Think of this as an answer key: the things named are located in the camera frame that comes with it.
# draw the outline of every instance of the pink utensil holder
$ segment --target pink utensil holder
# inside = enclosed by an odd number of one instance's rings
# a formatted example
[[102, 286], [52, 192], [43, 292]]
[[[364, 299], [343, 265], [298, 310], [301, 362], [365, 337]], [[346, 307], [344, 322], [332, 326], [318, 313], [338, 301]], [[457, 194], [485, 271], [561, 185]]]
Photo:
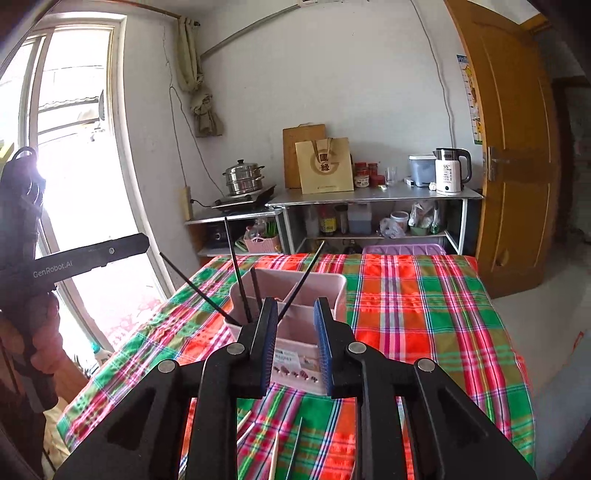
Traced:
[[[256, 279], [262, 300], [266, 297], [276, 299], [281, 312], [303, 275], [304, 272], [299, 271], [257, 268]], [[242, 276], [242, 283], [251, 312], [253, 316], [257, 316], [258, 306], [251, 270]], [[310, 273], [277, 329], [271, 381], [309, 393], [326, 395], [326, 386], [320, 373], [318, 335], [314, 327], [314, 302], [318, 297], [327, 297], [333, 318], [345, 322], [346, 284], [343, 275]], [[230, 315], [238, 323], [245, 325], [246, 315], [238, 284], [230, 289], [230, 298], [233, 304]], [[225, 323], [234, 340], [237, 340], [241, 327]]]
[[256, 237], [252, 240], [244, 239], [244, 243], [248, 252], [252, 254], [280, 254], [283, 252], [279, 235], [273, 238]]

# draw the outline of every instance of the cutting board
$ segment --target cutting board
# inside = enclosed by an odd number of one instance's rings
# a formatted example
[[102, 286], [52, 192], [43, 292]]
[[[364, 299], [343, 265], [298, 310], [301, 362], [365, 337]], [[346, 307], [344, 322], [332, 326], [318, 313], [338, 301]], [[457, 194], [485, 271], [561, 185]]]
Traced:
[[283, 130], [283, 171], [286, 189], [300, 189], [300, 169], [297, 166], [296, 143], [326, 138], [326, 126], [300, 125]]

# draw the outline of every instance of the plaid tablecloth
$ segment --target plaid tablecloth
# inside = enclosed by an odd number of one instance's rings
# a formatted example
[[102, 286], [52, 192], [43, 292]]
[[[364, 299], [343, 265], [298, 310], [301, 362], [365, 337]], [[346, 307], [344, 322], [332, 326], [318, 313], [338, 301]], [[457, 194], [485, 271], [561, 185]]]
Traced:
[[[310, 260], [311, 255], [291, 255], [241, 257], [239, 262], [244, 273], [253, 265], [305, 270]], [[534, 424], [525, 367], [475, 267], [473, 258], [460, 256], [324, 255], [314, 269], [346, 277], [347, 322], [357, 340], [403, 362], [434, 359], [531, 463]], [[229, 291], [236, 277], [228, 257], [215, 258], [194, 281], [230, 309]], [[181, 288], [68, 406], [58, 425], [66, 445], [74, 449], [161, 360], [186, 364], [231, 341], [221, 315], [190, 288]], [[349, 480], [355, 455], [353, 400], [334, 401], [271, 384], [263, 400], [240, 400], [239, 408], [240, 417], [252, 410], [243, 432], [255, 423], [238, 449], [240, 479], [267, 479], [277, 429], [280, 457], [275, 478], [285, 478], [303, 416], [294, 480]], [[410, 462], [408, 441], [405, 447]]]

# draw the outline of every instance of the blue gripper pad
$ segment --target blue gripper pad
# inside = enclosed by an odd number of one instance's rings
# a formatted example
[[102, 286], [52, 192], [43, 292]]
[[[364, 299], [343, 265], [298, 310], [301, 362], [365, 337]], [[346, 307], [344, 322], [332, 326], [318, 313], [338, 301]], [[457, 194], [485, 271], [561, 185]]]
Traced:
[[261, 391], [263, 396], [267, 393], [271, 383], [271, 372], [273, 370], [273, 357], [275, 354], [275, 339], [277, 338], [277, 323], [279, 313], [277, 310], [277, 301], [271, 298], [265, 299], [261, 317], [268, 312], [267, 330], [265, 332], [265, 342], [262, 356], [262, 375]]
[[320, 372], [322, 373], [322, 380], [326, 386], [326, 393], [329, 397], [333, 392], [333, 377], [332, 377], [332, 354], [330, 353], [329, 338], [326, 332], [325, 321], [332, 321], [332, 318], [325, 319], [322, 312], [320, 299], [314, 302], [314, 327], [318, 333], [318, 350], [320, 354]]

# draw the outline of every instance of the human hand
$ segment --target human hand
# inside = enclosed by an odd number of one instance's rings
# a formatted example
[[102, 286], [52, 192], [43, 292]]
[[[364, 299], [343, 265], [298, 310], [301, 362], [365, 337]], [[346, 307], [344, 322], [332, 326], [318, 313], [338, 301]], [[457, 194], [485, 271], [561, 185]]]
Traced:
[[[59, 332], [59, 303], [53, 293], [42, 294], [27, 303], [32, 324], [40, 325], [33, 333], [33, 346], [37, 351], [31, 357], [31, 365], [45, 374], [54, 374], [66, 360]], [[22, 354], [25, 344], [20, 333], [0, 313], [0, 339], [9, 353]]]

